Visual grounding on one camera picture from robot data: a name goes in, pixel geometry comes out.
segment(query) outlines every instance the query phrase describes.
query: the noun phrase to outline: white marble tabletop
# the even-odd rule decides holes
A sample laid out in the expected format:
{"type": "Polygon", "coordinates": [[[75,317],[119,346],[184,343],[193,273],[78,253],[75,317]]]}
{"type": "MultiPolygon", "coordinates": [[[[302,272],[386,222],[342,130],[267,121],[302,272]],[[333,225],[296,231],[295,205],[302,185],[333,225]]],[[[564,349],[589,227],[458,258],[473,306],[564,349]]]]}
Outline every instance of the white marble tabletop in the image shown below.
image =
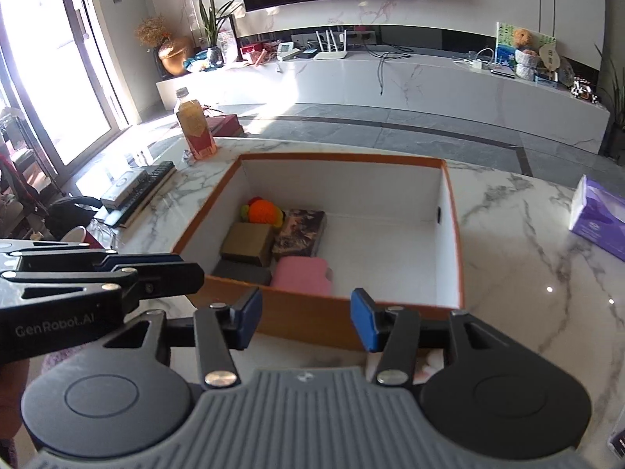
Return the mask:
{"type": "MultiPolygon", "coordinates": [[[[218,139],[218,153],[182,163],[118,250],[170,252],[232,161],[243,152],[384,153],[341,145],[262,139],[218,139]]],[[[181,139],[162,157],[180,163],[181,139]]],[[[593,417],[579,447],[597,468],[616,459],[606,440],[625,403],[625,263],[568,231],[571,189],[518,174],[448,162],[460,224],[467,309],[571,373],[588,390],[593,417]]],[[[142,307],[186,316],[185,297],[142,307]]],[[[191,349],[173,354],[173,368],[196,378],[191,349]]],[[[353,365],[363,355],[256,335],[234,355],[245,380],[267,366],[353,365]]]]}

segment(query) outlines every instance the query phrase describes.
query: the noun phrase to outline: pink sponge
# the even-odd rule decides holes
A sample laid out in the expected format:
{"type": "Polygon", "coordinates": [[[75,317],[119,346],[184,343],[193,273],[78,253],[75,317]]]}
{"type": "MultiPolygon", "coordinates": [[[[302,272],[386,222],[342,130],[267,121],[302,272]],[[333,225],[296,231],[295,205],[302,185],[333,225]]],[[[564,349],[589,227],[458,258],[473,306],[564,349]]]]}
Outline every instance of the pink sponge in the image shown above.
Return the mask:
{"type": "Polygon", "coordinates": [[[321,258],[283,257],[277,262],[271,287],[293,293],[330,296],[332,270],[321,258]]]}

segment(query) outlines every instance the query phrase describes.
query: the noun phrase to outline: plastic bottle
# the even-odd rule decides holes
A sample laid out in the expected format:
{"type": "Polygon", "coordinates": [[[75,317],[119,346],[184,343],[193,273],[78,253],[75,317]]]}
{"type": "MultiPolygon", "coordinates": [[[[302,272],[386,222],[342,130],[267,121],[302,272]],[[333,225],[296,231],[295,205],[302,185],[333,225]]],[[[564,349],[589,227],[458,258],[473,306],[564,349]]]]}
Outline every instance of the plastic bottle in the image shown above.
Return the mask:
{"type": "Polygon", "coordinates": [[[196,160],[210,157],[217,151],[217,145],[208,128],[202,105],[189,95],[187,88],[176,92],[178,98],[174,113],[178,118],[182,133],[189,143],[189,148],[196,160]]]}

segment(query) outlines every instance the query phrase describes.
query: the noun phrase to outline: blue gripper pad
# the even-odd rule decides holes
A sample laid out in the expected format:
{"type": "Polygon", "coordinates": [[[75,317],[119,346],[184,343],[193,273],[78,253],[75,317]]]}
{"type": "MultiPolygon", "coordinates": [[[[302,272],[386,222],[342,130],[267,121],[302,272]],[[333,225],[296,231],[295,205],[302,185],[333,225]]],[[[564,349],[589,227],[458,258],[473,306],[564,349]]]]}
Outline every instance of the blue gripper pad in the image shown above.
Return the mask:
{"type": "Polygon", "coordinates": [[[367,352],[377,353],[380,351],[379,332],[376,329],[374,312],[367,304],[363,293],[362,289],[352,291],[350,298],[351,320],[367,352]]]}
{"type": "Polygon", "coordinates": [[[238,324],[236,330],[236,346],[230,347],[230,349],[241,351],[248,348],[249,341],[252,340],[256,327],[258,323],[261,322],[262,315],[263,292],[257,289],[245,306],[237,313],[237,319],[235,319],[238,324]]]}

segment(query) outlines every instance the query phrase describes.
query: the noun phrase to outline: open box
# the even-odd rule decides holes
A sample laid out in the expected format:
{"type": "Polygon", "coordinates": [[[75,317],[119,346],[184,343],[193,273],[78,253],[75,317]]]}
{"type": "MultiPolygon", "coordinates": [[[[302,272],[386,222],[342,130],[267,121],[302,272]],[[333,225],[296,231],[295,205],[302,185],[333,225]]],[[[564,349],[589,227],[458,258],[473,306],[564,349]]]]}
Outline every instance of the open box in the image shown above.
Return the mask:
{"type": "Polygon", "coordinates": [[[445,319],[463,308],[459,232],[446,163],[368,154],[243,154],[226,172],[174,247],[207,273],[189,296],[196,307],[233,303],[249,285],[208,275],[240,208],[254,197],[282,209],[326,212],[318,257],[333,270],[331,297],[261,286],[260,333],[362,349],[349,296],[365,290],[380,303],[445,319]]]}

